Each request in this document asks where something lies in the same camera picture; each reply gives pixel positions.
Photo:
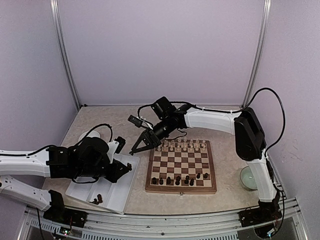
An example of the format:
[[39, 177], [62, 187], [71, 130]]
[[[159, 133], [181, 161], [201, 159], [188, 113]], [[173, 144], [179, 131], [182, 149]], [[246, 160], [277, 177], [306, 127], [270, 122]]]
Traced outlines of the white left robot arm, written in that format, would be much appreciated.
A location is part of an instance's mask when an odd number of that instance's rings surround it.
[[40, 176], [51, 179], [104, 178], [116, 183], [132, 170], [130, 163], [123, 164], [114, 158], [123, 139], [105, 142], [99, 137], [84, 137], [78, 144], [63, 147], [48, 145], [32, 153], [1, 151], [0, 192], [46, 212], [63, 223], [70, 218], [63, 197], [54, 190], [41, 190], [13, 176]]

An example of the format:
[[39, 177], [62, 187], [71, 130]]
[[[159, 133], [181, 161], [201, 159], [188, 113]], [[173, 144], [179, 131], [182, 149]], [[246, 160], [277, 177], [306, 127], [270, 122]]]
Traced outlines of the left aluminium corner post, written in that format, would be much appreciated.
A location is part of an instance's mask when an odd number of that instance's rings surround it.
[[55, 27], [55, 32], [57, 36], [58, 47], [59, 47], [59, 51], [62, 59], [62, 64], [66, 74], [67, 83], [72, 95], [75, 108], [77, 111], [79, 111], [82, 107], [82, 104], [80, 101], [80, 97], [76, 88], [76, 84], [72, 75], [71, 66], [69, 63], [69, 58], [68, 58], [67, 49], [66, 49], [65, 40], [64, 40], [63, 27], [62, 27], [62, 22], [60, 17], [59, 2], [57, 0], [51, 0], [50, 7], [51, 7], [52, 18], [53, 18], [53, 23]]

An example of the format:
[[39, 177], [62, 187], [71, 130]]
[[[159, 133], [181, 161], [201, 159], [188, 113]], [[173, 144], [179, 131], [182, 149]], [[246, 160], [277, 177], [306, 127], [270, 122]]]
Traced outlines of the red white bowl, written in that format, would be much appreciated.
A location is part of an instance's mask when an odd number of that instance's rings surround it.
[[80, 137], [78, 138], [78, 143], [81, 143], [81, 142], [82, 142], [82, 139], [83, 139], [83, 138], [87, 138], [87, 137], [89, 137], [89, 138], [100, 138], [101, 135], [100, 135], [100, 133], [97, 132], [96, 130], [93, 130], [93, 131], [91, 131], [91, 132], [86, 131], [86, 132], [84, 132], [84, 133], [82, 133], [82, 134], [80, 135]]

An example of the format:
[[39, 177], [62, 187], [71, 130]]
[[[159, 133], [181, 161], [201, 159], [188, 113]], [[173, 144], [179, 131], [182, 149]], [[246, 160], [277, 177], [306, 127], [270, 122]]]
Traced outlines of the dark chess pieces lower pile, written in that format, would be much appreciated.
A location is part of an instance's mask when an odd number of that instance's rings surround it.
[[95, 205], [99, 205], [101, 203], [103, 203], [103, 198], [101, 194], [98, 194], [96, 196], [96, 198], [93, 199], [93, 201], [91, 201], [91, 203], [95, 204]]

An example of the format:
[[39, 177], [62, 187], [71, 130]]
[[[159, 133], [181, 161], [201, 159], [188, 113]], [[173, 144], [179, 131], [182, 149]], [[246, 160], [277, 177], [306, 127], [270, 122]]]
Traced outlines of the white plastic divided tray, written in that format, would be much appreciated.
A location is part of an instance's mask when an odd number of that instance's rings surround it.
[[[114, 159], [125, 165], [127, 163], [132, 165], [132, 170], [118, 179], [117, 183], [111, 183], [103, 177], [92, 184], [71, 182], [65, 195], [93, 207], [96, 206], [100, 209], [123, 215], [137, 176], [140, 158], [115, 154]], [[103, 203], [98, 205], [91, 203], [98, 194], [101, 194]]]

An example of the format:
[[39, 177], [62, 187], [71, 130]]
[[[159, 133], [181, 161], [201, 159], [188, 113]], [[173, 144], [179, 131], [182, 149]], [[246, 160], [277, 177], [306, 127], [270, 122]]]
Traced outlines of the wooden chess board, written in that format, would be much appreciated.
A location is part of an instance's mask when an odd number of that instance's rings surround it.
[[[201, 173], [199, 179], [196, 178], [198, 173]], [[205, 173], [209, 174], [207, 179], [203, 178]], [[175, 184], [177, 176], [181, 177], [180, 185]], [[189, 176], [189, 183], [194, 179], [193, 186], [184, 184], [186, 176]], [[171, 185], [166, 185], [167, 177], [171, 178]], [[157, 184], [152, 184], [152, 178], [157, 178]], [[160, 178], [163, 178], [163, 185], [159, 184]], [[210, 141], [206, 152], [166, 152], [152, 149], [145, 190], [157, 194], [214, 195], [217, 184]]]

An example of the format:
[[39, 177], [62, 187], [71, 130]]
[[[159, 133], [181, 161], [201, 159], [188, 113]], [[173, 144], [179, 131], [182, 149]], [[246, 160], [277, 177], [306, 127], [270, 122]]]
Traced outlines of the row of white chess pieces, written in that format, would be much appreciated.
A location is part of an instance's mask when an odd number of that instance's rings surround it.
[[165, 139], [159, 146], [155, 148], [158, 152], [189, 152], [189, 153], [201, 153], [206, 152], [209, 148], [210, 142], [202, 139]]

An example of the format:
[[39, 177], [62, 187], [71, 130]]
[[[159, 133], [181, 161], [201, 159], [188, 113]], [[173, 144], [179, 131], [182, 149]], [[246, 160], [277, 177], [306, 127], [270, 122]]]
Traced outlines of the pale green glass bowl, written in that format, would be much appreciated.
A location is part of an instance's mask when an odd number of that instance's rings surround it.
[[255, 178], [249, 166], [244, 167], [239, 174], [241, 186], [248, 191], [256, 191], [258, 189]]

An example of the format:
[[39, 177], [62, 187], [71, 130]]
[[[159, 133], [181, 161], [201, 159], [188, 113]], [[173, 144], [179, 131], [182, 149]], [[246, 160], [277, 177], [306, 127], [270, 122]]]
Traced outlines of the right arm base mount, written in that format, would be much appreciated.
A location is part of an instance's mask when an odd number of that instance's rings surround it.
[[249, 227], [280, 219], [283, 215], [280, 210], [279, 200], [280, 194], [277, 193], [271, 202], [262, 202], [259, 200], [257, 208], [240, 211], [238, 216], [241, 226]]

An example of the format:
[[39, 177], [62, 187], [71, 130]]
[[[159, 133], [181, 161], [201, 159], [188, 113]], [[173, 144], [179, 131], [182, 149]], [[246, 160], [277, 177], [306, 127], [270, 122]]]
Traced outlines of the aluminium front rail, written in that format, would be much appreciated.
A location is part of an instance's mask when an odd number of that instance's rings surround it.
[[187, 215], [120, 215], [87, 210], [84, 227], [62, 235], [61, 223], [38, 219], [28, 207], [22, 218], [19, 240], [256, 240], [258, 225], [243, 227], [239, 210]]

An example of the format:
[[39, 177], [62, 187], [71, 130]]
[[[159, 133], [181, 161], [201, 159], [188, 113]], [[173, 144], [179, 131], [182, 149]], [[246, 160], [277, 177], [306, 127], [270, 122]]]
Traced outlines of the aluminium corner post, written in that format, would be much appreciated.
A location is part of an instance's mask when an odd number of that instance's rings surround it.
[[253, 60], [253, 64], [250, 72], [248, 86], [246, 88], [246, 92], [242, 102], [242, 106], [246, 106], [249, 103], [250, 97], [254, 90], [254, 85], [256, 82], [259, 65], [260, 65], [262, 54], [263, 54], [263, 48], [264, 48], [264, 43], [265, 43], [265, 38], [266, 38], [268, 23], [269, 23], [269, 16], [271, 12], [271, 5], [272, 5], [271, 0], [264, 1], [257, 47], [256, 47], [254, 60]]
[[76, 84], [72, 75], [71, 66], [69, 63], [69, 58], [68, 58], [67, 49], [66, 49], [65, 40], [64, 40], [63, 27], [62, 27], [62, 22], [60, 17], [59, 2], [57, 0], [51, 0], [50, 7], [51, 7], [52, 18], [53, 18], [53, 23], [55, 27], [55, 32], [57, 36], [58, 47], [59, 47], [59, 51], [62, 59], [62, 64], [66, 74], [67, 83], [72, 95], [75, 108], [77, 111], [79, 111], [82, 107], [82, 104], [80, 101], [80, 97], [76, 88]]

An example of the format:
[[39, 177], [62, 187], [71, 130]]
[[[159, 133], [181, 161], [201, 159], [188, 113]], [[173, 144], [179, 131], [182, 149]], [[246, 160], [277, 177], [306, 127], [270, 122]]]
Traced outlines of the black chess piece on board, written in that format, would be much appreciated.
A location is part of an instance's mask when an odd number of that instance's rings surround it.
[[168, 176], [167, 179], [166, 179], [166, 185], [167, 186], [170, 186], [172, 184], [172, 180], [171, 178]]
[[178, 176], [176, 177], [176, 179], [175, 179], [175, 184], [176, 184], [177, 186], [179, 186], [179, 185], [180, 185], [180, 182], [181, 182], [181, 177], [178, 175]]

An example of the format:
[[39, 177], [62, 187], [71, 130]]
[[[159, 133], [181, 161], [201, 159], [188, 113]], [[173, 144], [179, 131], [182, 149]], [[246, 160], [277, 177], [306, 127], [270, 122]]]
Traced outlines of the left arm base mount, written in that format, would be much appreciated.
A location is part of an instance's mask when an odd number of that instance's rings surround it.
[[62, 195], [54, 190], [49, 190], [49, 209], [44, 211], [43, 218], [56, 223], [65, 224], [71, 227], [84, 228], [88, 213], [65, 207]]

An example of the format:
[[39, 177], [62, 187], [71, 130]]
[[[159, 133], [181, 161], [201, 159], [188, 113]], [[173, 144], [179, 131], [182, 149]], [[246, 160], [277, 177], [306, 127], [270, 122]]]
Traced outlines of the right aluminium corner post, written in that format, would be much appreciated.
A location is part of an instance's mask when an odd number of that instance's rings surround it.
[[242, 106], [246, 106], [249, 103], [250, 97], [254, 90], [254, 85], [256, 82], [259, 65], [260, 65], [262, 54], [263, 54], [263, 48], [264, 48], [264, 43], [265, 43], [265, 38], [266, 38], [268, 23], [269, 23], [269, 16], [271, 12], [271, 5], [272, 5], [271, 0], [264, 1], [257, 47], [256, 47], [254, 60], [253, 60], [253, 64], [250, 72], [248, 86], [246, 88], [246, 92], [242, 102]]

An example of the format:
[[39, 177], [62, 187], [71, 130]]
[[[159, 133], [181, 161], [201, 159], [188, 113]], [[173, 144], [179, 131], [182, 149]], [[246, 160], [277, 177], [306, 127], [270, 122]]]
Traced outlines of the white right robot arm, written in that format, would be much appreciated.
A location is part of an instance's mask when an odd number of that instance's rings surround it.
[[160, 121], [141, 133], [130, 155], [158, 147], [161, 140], [177, 129], [200, 128], [234, 135], [236, 154], [247, 162], [255, 178], [259, 202], [263, 204], [257, 208], [256, 218], [266, 222], [275, 214], [272, 202], [280, 198], [280, 193], [274, 186], [265, 133], [252, 108], [226, 111], [199, 108], [186, 102], [175, 107], [165, 96], [150, 104], [150, 107]]

